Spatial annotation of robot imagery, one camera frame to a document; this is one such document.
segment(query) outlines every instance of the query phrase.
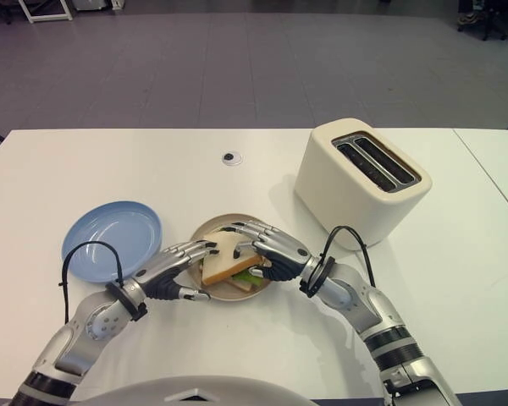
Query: sandwich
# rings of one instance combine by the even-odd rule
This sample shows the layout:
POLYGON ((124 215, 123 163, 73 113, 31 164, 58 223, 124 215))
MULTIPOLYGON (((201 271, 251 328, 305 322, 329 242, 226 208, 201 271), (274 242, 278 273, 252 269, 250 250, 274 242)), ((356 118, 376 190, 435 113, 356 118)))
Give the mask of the sandwich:
POLYGON ((239 258, 234 258, 235 246, 248 237, 233 232, 217 231, 203 237, 207 241, 217 243, 216 255, 210 255, 203 260, 202 283, 206 286, 226 282, 244 292, 252 291, 254 286, 260 286, 263 279, 248 272, 248 268, 263 264, 263 257, 254 251, 243 250, 239 258))

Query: beige plate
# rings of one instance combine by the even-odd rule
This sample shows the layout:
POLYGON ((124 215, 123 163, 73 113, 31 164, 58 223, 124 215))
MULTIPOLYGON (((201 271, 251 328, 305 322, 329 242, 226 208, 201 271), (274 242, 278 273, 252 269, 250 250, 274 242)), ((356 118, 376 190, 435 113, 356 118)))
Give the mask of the beige plate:
MULTIPOLYGON (((247 216, 246 214, 224 214, 212 218, 208 222, 203 223, 195 232, 192 234, 192 240, 202 239, 204 235, 217 231, 222 226, 230 224, 232 222, 248 222, 249 220, 260 221, 255 217, 247 216)), ((200 273, 199 263, 188 268, 188 274, 194 281, 194 284, 199 288, 206 290, 211 294, 213 299, 225 300, 229 302, 237 302, 239 300, 249 299, 252 296, 256 296, 262 292, 271 281, 264 279, 260 287, 254 287, 250 292, 243 292, 238 288, 228 285, 226 282, 215 283, 214 285, 205 286, 202 285, 202 274, 200 273)))

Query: power cord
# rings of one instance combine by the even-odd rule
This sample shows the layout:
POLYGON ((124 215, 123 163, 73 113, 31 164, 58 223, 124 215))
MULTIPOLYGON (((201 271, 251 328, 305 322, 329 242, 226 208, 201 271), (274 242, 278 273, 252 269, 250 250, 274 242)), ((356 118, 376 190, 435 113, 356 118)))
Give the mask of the power cord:
POLYGON ((317 267, 320 264, 323 264, 323 262, 325 261, 325 257, 328 254, 329 247, 333 243, 333 240, 336 237, 336 235, 341 230, 346 230, 346 231, 348 231, 348 233, 352 234, 354 239, 356 239, 357 243, 361 247, 362 253, 363 253, 363 258, 365 259, 365 266, 367 268, 367 274, 369 276, 369 282, 371 283, 371 286, 373 288, 376 288, 376 284, 374 283, 373 268, 371 267, 371 260, 369 258, 369 254, 367 252, 367 246, 365 245, 365 243, 363 243, 362 237, 359 235, 359 233, 354 228, 352 228, 350 226, 337 226, 333 230, 331 230, 331 233, 329 233, 329 237, 328 237, 328 239, 327 239, 327 241, 325 243, 325 246, 323 247, 323 253, 320 254, 320 261, 318 262, 317 267))
POLYGON ((117 261, 117 274, 119 276, 116 282, 119 283, 119 286, 121 288, 124 286, 124 279, 122 276, 122 265, 120 264, 119 253, 111 244, 104 243, 103 241, 85 241, 84 243, 77 245, 64 258, 64 262, 62 264, 62 282, 58 284, 58 286, 62 287, 62 291, 64 294, 64 324, 68 324, 69 321, 69 299, 68 299, 69 262, 71 261, 72 256, 74 256, 75 252, 77 252, 79 248, 82 248, 85 245, 89 244, 100 244, 111 250, 111 252, 113 252, 113 254, 115 255, 115 260, 117 261))

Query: gray floor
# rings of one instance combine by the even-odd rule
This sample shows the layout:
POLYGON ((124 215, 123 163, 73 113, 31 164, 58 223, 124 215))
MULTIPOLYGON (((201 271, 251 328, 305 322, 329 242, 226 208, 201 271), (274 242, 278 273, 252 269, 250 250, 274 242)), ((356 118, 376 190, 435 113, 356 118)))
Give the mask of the gray floor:
POLYGON ((155 2, 138 1, 120 15, 0 24, 0 133, 310 128, 342 117, 508 126, 508 41, 456 32, 447 2, 433 0, 433 17, 418 17, 413 7, 409 15, 398 7, 394 15, 145 13, 155 2))

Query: robot forearm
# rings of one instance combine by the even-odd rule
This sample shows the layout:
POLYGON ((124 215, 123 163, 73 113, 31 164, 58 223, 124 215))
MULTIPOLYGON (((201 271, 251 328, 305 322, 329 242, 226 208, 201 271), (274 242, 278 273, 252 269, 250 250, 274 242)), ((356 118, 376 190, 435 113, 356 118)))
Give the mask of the robot forearm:
MULTIPOLYGON (((122 292, 135 308, 145 299, 131 279, 122 292)), ((74 317, 44 348, 11 405, 66 404, 105 346, 130 320, 132 314, 109 290, 82 300, 74 317)))
MULTIPOLYGON (((310 275, 308 267, 301 274, 310 275)), ((318 275, 311 278, 311 284, 318 275)), ((367 345, 395 405, 460 406, 433 361, 416 340, 389 299, 363 281, 353 268, 334 264, 317 296, 341 313, 367 345)))

